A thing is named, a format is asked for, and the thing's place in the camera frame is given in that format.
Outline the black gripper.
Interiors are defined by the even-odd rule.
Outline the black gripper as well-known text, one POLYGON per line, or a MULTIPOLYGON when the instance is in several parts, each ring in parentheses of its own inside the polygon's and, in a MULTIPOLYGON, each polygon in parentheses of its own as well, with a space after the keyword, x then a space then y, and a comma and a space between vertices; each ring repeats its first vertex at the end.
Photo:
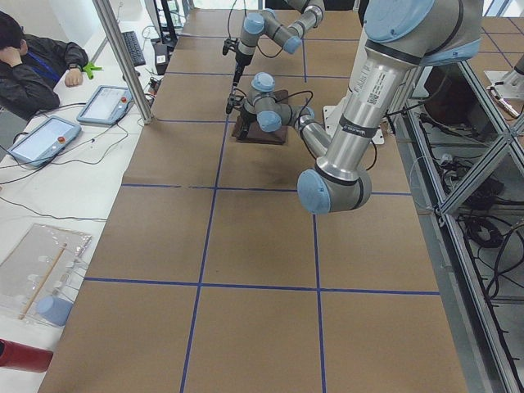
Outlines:
POLYGON ((243 52, 237 52, 235 56, 236 66, 233 76, 232 86, 235 88, 241 80, 244 72, 244 67, 251 64, 251 54, 245 54, 243 52))
POLYGON ((244 109, 241 110, 240 116, 242 119, 241 131, 239 133, 239 140, 244 141, 249 138, 251 124, 255 122, 255 114, 250 113, 244 109))

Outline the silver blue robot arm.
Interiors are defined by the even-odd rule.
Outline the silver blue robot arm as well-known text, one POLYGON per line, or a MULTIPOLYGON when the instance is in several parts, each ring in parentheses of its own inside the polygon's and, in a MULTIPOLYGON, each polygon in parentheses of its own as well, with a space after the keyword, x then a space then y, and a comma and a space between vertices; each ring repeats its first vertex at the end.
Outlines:
POLYGON ((406 73, 474 57, 481 43, 480 1, 371 1, 364 14, 365 62, 347 96, 334 133, 328 133, 307 105, 281 103, 273 77, 260 72, 241 100, 245 125, 265 133, 291 126, 315 159, 300 174, 301 204, 313 214, 364 205, 372 184, 361 165, 364 153, 406 73))
POLYGON ((293 54, 302 43, 302 38, 323 20, 324 1, 287 1, 287 4, 300 12, 300 17, 289 26, 283 25, 273 9, 265 8, 250 12, 242 22, 239 38, 227 38, 224 41, 223 54, 235 53, 235 74, 233 87, 238 86, 244 69, 251 64, 259 39, 265 35, 283 51, 293 54))

